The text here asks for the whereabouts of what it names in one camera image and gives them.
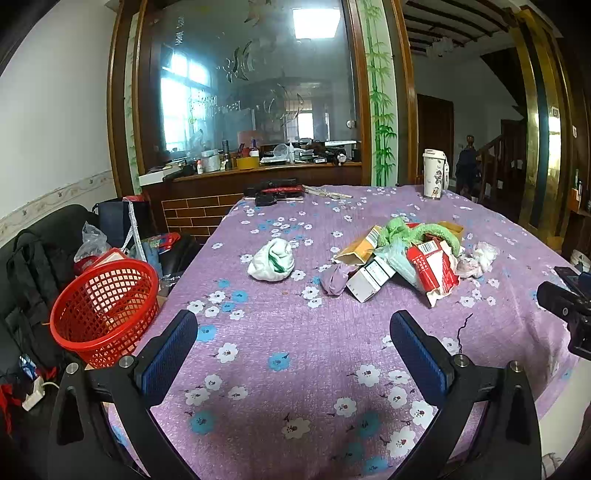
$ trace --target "black backpack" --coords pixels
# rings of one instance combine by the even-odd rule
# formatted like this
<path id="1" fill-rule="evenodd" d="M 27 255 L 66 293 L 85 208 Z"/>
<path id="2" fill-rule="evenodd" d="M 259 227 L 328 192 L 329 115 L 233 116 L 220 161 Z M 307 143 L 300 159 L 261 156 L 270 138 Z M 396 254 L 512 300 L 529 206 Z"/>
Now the black backpack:
<path id="1" fill-rule="evenodd" d="M 58 246 L 43 242 L 28 229 L 14 239 L 7 261 L 7 277 L 17 308 L 6 327 L 21 354 L 41 369 L 61 371 L 74 358 L 53 339 L 49 328 L 51 307 L 74 279 L 73 259 Z"/>

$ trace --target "white power adapter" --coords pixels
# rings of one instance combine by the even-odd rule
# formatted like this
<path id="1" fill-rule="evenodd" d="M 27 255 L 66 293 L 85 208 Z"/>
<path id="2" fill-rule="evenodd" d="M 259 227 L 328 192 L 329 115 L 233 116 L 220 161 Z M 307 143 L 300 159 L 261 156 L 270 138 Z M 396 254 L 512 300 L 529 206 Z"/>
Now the white power adapter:
<path id="1" fill-rule="evenodd" d="M 31 395 L 27 395 L 25 401 L 22 402 L 22 407 L 29 411 L 35 405 L 39 403 L 39 401 L 45 397 L 45 388 L 43 387 L 43 377 L 39 376 L 33 382 L 33 393 Z"/>

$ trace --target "glass panel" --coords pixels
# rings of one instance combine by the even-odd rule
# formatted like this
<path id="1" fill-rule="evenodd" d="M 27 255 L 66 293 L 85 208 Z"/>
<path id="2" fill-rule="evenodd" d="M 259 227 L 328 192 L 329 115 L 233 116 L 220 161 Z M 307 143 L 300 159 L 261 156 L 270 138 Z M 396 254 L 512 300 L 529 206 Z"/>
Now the glass panel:
<path id="1" fill-rule="evenodd" d="M 154 38 L 167 150 L 357 140 L 341 0 L 181 0 Z"/>

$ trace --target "green bamboo painting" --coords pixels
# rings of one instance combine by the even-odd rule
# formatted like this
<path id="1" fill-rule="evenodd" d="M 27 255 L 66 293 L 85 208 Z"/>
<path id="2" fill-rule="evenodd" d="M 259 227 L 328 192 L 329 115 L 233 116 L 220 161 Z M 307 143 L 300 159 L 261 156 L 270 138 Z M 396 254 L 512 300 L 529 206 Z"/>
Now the green bamboo painting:
<path id="1" fill-rule="evenodd" d="M 372 5 L 371 0 L 361 0 L 361 12 L 365 20 L 363 33 L 366 39 L 368 75 L 371 83 L 369 101 L 374 126 L 375 183 L 377 186 L 386 186 L 396 165 L 392 150 L 392 144 L 397 137 L 393 127 L 395 115 L 392 113 L 395 105 L 390 96 L 384 92 L 386 83 L 393 82 L 392 58 L 386 52 L 387 45 L 378 40 L 378 21 L 383 17 L 382 9 Z"/>

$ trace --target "brick pattern wall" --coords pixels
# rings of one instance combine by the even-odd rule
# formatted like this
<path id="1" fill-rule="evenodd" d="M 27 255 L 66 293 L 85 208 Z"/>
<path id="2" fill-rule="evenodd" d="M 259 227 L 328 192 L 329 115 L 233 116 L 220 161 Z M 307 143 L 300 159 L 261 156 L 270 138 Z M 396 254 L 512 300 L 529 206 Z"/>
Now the brick pattern wall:
<path id="1" fill-rule="evenodd" d="M 169 232 L 188 233 L 204 245 L 222 218 L 242 199 L 242 193 L 163 200 L 162 209 Z"/>

